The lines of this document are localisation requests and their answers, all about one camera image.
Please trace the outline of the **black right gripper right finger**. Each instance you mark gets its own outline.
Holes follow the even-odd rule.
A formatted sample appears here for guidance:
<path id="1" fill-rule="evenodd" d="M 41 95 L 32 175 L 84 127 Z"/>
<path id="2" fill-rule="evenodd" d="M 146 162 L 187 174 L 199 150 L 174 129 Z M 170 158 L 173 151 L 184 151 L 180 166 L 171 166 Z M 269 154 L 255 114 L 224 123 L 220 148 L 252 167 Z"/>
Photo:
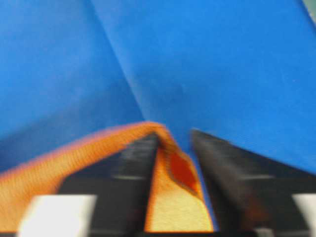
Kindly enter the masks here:
<path id="1" fill-rule="evenodd" d="M 191 143 L 211 199 L 218 236 L 315 236 L 314 174 L 200 130 L 191 131 Z"/>

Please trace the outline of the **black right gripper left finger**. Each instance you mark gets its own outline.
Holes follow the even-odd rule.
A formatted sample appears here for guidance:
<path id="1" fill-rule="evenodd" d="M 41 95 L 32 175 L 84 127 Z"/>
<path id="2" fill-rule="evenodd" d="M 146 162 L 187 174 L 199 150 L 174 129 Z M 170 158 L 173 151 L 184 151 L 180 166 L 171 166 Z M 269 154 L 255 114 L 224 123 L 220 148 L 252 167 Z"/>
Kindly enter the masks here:
<path id="1" fill-rule="evenodd" d="M 36 196 L 19 237 L 125 237 L 144 226 L 158 136 L 67 176 L 54 195 Z"/>

